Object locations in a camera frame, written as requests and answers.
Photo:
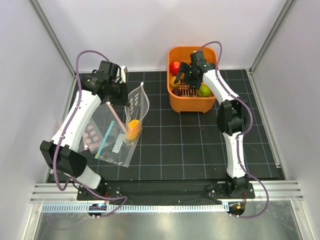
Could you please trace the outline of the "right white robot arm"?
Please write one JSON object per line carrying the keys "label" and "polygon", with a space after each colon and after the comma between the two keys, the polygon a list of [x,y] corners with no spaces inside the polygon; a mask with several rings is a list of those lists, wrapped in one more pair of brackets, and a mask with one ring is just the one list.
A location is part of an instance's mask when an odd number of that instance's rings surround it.
{"label": "right white robot arm", "polygon": [[202,50],[190,54],[190,63],[180,63],[176,80],[180,79],[193,90],[206,85],[215,95],[220,105],[216,124],[224,137],[228,160],[223,190],[229,198],[241,198],[249,188],[249,176],[242,163],[243,138],[253,124],[249,107],[222,78],[218,65],[207,62]]}

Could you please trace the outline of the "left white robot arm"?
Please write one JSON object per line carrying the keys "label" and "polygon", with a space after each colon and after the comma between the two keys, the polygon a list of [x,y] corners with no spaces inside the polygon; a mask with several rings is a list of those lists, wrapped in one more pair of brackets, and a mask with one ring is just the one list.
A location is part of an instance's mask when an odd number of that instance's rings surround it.
{"label": "left white robot arm", "polygon": [[101,61],[98,70],[79,77],[78,91],[69,113],[50,141],[42,141],[40,152],[56,176],[64,174],[88,187],[94,200],[106,195],[104,180],[87,164],[79,153],[80,141],[96,109],[106,102],[116,106],[129,103],[126,81],[127,68]]}

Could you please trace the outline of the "white dotted zip bag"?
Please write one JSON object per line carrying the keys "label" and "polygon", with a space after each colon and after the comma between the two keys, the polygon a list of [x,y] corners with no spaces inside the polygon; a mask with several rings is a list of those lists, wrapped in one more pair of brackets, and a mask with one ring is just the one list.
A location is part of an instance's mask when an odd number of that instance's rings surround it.
{"label": "white dotted zip bag", "polygon": [[[139,135],[142,131],[143,119],[147,115],[150,109],[150,101],[145,92],[144,83],[141,82],[140,85],[132,90],[128,94],[128,106],[124,108],[125,110],[125,142],[127,145],[134,145],[139,138]],[[126,131],[127,125],[131,120],[137,119],[141,124],[141,130],[138,137],[134,140],[127,140],[126,139]]]}

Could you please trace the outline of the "yellow mango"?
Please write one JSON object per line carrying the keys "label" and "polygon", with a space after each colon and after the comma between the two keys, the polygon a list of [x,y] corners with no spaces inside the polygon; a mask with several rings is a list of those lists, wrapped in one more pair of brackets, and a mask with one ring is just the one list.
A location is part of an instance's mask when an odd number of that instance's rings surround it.
{"label": "yellow mango", "polygon": [[125,137],[128,141],[135,140],[141,131],[141,124],[138,119],[131,120],[126,127]]}

